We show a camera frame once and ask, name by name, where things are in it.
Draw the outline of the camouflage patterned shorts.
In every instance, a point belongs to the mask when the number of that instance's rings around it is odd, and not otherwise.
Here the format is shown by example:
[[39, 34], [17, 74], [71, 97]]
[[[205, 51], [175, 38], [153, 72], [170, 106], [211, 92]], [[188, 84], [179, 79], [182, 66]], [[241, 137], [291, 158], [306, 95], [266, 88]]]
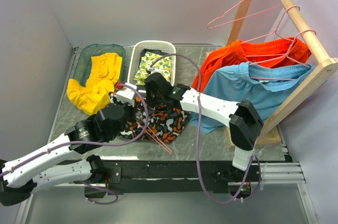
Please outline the camouflage patterned shorts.
[[[136, 121], [128, 122], [119, 137], [133, 139], [141, 133], [146, 113], [140, 98], [136, 98]], [[190, 112], [165, 105], [148, 107], [148, 126], [141, 140], [159, 139], [164, 143], [171, 143], [177, 139], [190, 121]]]

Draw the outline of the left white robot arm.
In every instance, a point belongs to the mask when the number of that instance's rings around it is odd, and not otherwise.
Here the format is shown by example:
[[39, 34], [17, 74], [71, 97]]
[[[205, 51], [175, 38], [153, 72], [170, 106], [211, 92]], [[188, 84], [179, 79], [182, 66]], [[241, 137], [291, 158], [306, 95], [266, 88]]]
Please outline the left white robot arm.
[[102, 181], [106, 169], [97, 155], [69, 165], [62, 162], [112, 141], [134, 117], [133, 105], [108, 104], [44, 147], [13, 161], [1, 161], [1, 204], [13, 206], [31, 194], [62, 183]]

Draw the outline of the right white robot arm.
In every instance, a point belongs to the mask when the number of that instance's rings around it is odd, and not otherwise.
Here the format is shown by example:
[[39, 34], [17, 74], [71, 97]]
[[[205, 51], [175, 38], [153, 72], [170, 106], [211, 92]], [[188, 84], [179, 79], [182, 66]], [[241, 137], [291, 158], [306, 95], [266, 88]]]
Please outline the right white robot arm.
[[166, 105], [169, 108], [194, 112], [227, 126], [235, 144], [231, 175], [237, 181], [243, 181], [249, 176], [249, 160], [264, 125], [250, 101], [226, 101], [202, 94], [186, 85], [172, 86], [158, 72], [146, 78], [145, 89], [150, 106]]

